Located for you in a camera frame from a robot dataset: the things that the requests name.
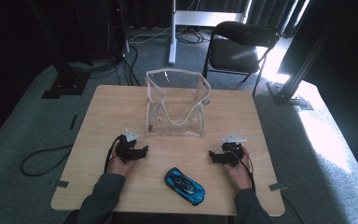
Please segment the blue toy car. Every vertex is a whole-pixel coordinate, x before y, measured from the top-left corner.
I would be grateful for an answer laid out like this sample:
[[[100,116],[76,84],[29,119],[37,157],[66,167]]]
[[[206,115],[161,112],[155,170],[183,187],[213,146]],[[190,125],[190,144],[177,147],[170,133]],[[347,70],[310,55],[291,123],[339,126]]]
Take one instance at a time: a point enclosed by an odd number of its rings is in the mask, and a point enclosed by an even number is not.
[[[204,200],[205,190],[203,186],[184,175],[176,167],[173,167],[166,173],[164,182],[171,190],[193,206],[199,205]]]

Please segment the black folding chair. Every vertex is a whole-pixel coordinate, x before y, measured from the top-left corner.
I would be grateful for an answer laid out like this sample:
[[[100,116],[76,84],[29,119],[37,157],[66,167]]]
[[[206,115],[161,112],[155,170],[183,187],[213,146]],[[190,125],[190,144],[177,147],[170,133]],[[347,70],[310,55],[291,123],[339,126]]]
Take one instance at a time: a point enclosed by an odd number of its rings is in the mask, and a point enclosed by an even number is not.
[[[276,46],[282,33],[275,27],[248,25],[238,21],[223,21],[211,33],[202,70],[243,75],[245,79],[257,73],[252,95],[255,95],[269,52]]]

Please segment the person's right hand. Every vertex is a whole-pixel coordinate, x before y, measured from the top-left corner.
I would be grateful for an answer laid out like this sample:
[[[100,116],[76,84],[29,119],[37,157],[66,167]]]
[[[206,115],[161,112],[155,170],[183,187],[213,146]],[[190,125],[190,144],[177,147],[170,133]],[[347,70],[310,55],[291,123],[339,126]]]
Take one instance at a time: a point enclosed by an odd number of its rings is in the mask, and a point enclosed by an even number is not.
[[[251,177],[247,171],[250,168],[250,162],[248,158],[248,151],[244,147],[243,149],[244,156],[235,167],[230,166],[229,164],[224,164],[223,167],[227,172],[231,182],[238,189],[251,189]]]

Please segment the black metal stand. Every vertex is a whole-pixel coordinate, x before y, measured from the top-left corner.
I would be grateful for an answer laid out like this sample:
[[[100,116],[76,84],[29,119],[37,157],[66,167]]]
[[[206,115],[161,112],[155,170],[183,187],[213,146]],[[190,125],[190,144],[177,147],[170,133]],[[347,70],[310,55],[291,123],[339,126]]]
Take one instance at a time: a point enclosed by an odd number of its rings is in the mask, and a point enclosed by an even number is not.
[[[269,82],[267,84],[269,93],[271,94],[276,105],[296,105],[299,106],[301,110],[313,109],[311,103],[297,93],[297,89],[323,50],[324,45],[332,34],[332,29],[336,23],[337,19],[332,18],[325,25],[321,36],[313,45],[310,54],[307,56],[295,76],[289,77],[284,84],[279,82]]]
[[[42,98],[59,99],[63,95],[82,95],[90,73],[78,72],[68,64],[40,1],[25,0],[25,2],[34,15],[34,29],[58,73],[50,89],[43,93]]]

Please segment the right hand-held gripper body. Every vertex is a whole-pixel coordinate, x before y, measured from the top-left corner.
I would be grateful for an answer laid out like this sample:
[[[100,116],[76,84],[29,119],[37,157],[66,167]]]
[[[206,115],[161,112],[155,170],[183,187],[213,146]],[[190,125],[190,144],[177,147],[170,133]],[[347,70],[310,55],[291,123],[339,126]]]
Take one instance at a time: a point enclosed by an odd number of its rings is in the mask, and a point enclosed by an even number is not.
[[[243,136],[231,134],[228,137],[221,139],[223,145],[221,146],[223,152],[220,154],[213,154],[213,161],[215,163],[229,164],[236,166],[244,156],[241,149],[241,142],[246,140]]]

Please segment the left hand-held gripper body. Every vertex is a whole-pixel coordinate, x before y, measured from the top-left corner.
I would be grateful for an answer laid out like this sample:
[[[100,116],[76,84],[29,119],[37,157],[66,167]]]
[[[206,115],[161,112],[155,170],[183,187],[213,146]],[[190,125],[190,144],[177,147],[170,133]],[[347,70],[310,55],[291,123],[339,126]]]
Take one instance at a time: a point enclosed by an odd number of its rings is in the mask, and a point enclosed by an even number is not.
[[[134,148],[138,137],[138,134],[126,130],[125,133],[118,138],[119,142],[116,147],[116,155],[122,162],[135,161],[143,157],[143,151]]]

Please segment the clear plastic zipper bag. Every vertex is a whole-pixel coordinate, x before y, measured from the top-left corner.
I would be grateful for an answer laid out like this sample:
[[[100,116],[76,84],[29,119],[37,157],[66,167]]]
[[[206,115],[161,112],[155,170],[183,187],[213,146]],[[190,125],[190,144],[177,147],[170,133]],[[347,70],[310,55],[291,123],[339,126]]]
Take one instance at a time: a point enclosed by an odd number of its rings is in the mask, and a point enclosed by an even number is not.
[[[211,86],[198,72],[177,68],[148,71],[145,75],[146,136],[203,137],[204,110]]]

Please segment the white metal stand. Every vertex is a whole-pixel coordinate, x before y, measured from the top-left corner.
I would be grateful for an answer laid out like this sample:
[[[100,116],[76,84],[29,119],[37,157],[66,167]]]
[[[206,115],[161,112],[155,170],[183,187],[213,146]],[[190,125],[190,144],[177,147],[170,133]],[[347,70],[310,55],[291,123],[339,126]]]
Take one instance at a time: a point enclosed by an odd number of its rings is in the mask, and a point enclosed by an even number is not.
[[[176,0],[172,0],[172,33],[168,63],[175,64],[176,62],[177,25],[215,27],[218,23],[223,21],[239,21],[246,23],[248,20],[251,3],[252,0],[247,0],[243,12],[213,12],[198,10],[178,10],[176,8]]]

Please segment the person's left hand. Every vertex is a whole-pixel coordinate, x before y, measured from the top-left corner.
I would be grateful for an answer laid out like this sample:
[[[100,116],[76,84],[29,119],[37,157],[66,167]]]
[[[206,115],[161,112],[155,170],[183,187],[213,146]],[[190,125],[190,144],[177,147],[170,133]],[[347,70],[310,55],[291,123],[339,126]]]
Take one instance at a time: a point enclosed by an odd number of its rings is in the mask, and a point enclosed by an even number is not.
[[[124,163],[116,155],[116,148],[113,147],[111,158],[108,160],[107,173],[127,177],[135,164],[136,161],[127,161]]]

